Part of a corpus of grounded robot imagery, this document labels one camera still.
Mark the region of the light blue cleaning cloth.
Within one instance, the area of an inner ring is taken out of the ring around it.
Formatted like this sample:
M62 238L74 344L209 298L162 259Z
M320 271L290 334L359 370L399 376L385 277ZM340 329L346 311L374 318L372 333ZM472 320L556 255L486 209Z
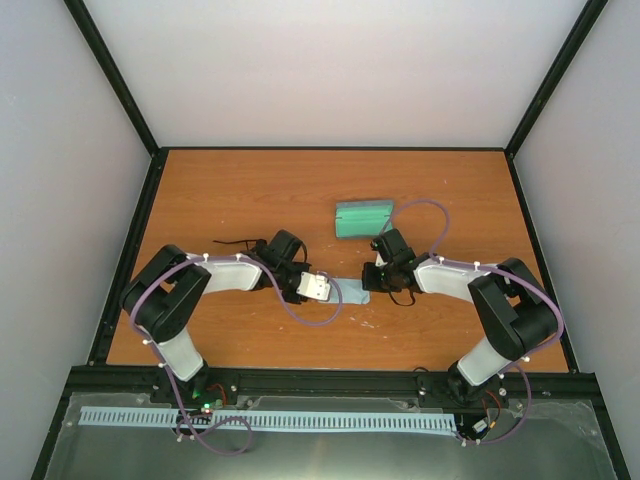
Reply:
M371 301L371 294L362 288L359 279L335 278L337 286L330 284L329 297L324 300L328 304L366 305Z

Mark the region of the black sunglasses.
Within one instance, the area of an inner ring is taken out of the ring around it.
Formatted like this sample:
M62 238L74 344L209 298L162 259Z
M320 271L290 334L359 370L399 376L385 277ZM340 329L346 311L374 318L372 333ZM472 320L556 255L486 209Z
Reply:
M213 240L214 244L225 246L237 246L238 252L250 258L257 258L260 250L267 245L265 239L241 239L234 241Z

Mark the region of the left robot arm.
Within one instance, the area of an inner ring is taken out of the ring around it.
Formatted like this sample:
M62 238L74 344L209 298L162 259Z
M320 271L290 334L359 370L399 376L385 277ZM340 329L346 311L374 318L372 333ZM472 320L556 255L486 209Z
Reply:
M173 375L174 392L186 402L197 402L208 390L208 364L187 324L201 298L273 288L286 305L301 304L307 300L301 293L310 273L307 258L304 242L286 230L269 241L255 240L236 256L211 260L168 244L124 288L120 307L134 331L151 345L160 366Z

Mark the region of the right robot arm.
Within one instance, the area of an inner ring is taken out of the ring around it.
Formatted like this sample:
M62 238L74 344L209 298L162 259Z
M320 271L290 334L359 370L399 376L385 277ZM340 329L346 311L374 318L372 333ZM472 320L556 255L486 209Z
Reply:
M479 400L490 380L560 337L564 320L526 264L453 261L434 253L416 255L391 229L371 241L376 260L363 266L362 286L393 297L404 290L443 295L472 304L484 336L448 370L443 387L452 402Z

